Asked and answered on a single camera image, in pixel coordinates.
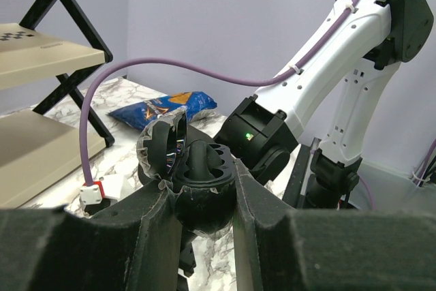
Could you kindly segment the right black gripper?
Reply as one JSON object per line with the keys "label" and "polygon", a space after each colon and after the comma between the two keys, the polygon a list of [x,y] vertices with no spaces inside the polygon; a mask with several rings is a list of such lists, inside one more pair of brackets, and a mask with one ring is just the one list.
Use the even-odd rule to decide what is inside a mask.
{"label": "right black gripper", "polygon": [[195,238],[196,234],[187,229],[182,229],[178,267],[182,270],[183,275],[178,274],[177,291],[189,290],[187,278],[194,274],[194,269],[196,268],[196,259],[192,246],[192,241]]}

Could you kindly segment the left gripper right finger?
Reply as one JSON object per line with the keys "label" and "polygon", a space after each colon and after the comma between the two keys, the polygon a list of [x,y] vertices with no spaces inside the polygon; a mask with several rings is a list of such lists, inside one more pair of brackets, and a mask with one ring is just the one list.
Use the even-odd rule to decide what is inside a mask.
{"label": "left gripper right finger", "polygon": [[434,290],[435,216],[296,210],[235,162],[239,290]]}

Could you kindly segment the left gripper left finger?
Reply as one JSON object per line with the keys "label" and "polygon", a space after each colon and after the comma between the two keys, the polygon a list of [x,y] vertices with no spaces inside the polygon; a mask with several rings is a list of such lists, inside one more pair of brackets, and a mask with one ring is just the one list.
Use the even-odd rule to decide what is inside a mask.
{"label": "left gripper left finger", "polygon": [[65,210],[1,211],[2,290],[175,290],[181,225],[148,184],[81,218]]}

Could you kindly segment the black earbud charging case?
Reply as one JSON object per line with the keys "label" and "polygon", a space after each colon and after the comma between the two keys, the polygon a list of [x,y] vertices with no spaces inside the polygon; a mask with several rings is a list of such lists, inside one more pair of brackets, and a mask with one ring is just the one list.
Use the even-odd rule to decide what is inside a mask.
{"label": "black earbud charging case", "polygon": [[231,224],[236,206],[236,167],[228,147],[207,142],[221,160],[223,175],[197,182],[185,177],[189,147],[186,110],[160,116],[141,132],[136,143],[139,173],[165,189],[175,217],[199,236],[218,239]]}

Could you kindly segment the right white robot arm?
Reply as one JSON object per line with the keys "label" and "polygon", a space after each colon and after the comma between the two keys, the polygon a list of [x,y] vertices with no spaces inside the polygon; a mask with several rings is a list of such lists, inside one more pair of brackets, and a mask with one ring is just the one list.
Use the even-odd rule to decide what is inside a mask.
{"label": "right white robot arm", "polygon": [[[386,85],[433,27],[426,0],[335,0],[309,41],[216,135],[236,157],[239,290],[434,290],[435,214],[349,209],[362,144]],[[288,204],[264,183],[285,165],[326,96],[332,126]]]}

